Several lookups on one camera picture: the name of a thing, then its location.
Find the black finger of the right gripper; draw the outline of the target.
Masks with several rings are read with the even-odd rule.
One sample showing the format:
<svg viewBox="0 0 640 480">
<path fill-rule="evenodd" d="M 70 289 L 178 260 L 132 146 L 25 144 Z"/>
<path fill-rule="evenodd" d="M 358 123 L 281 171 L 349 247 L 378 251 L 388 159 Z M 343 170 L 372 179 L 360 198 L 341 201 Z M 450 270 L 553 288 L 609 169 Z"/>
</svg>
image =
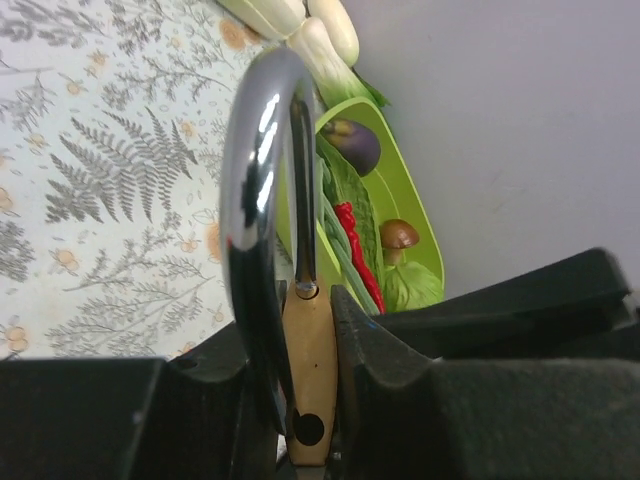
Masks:
<svg viewBox="0 0 640 480">
<path fill-rule="evenodd" d="M 636 327 L 639 303 L 617 258 L 597 247 L 430 307 L 375 320 L 432 359 L 544 358 Z"/>
</svg>

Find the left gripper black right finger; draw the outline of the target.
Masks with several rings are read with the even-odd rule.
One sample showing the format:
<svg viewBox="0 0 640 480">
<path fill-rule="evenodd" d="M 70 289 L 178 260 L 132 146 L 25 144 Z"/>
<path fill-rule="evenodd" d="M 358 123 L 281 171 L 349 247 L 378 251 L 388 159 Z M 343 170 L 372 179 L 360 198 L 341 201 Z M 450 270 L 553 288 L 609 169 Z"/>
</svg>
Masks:
<svg viewBox="0 0 640 480">
<path fill-rule="evenodd" d="M 330 294 L 347 479 L 635 479 L 639 366 L 432 361 Z"/>
</svg>

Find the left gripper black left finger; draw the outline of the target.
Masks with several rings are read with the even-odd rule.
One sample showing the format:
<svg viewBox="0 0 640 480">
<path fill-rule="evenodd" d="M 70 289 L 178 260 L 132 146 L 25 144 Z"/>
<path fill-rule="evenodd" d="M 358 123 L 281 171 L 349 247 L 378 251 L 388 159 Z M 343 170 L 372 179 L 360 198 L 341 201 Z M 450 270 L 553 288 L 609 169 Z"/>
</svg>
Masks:
<svg viewBox="0 0 640 480">
<path fill-rule="evenodd" d="M 6 360 L 5 479 L 272 479 L 277 436 L 258 410 L 237 328 L 184 355 Z"/>
</svg>

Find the large brass padlock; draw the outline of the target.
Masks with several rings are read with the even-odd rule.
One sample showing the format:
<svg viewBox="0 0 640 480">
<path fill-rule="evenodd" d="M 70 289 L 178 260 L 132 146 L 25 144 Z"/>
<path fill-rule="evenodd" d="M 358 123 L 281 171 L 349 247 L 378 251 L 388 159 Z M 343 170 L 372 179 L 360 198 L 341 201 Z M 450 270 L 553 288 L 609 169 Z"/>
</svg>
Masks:
<svg viewBox="0 0 640 480">
<path fill-rule="evenodd" d="M 235 322 L 258 401 L 301 479 L 326 474 L 337 401 L 333 319 L 316 267 L 312 90 L 287 48 L 250 64 L 231 108 L 220 187 Z"/>
</svg>

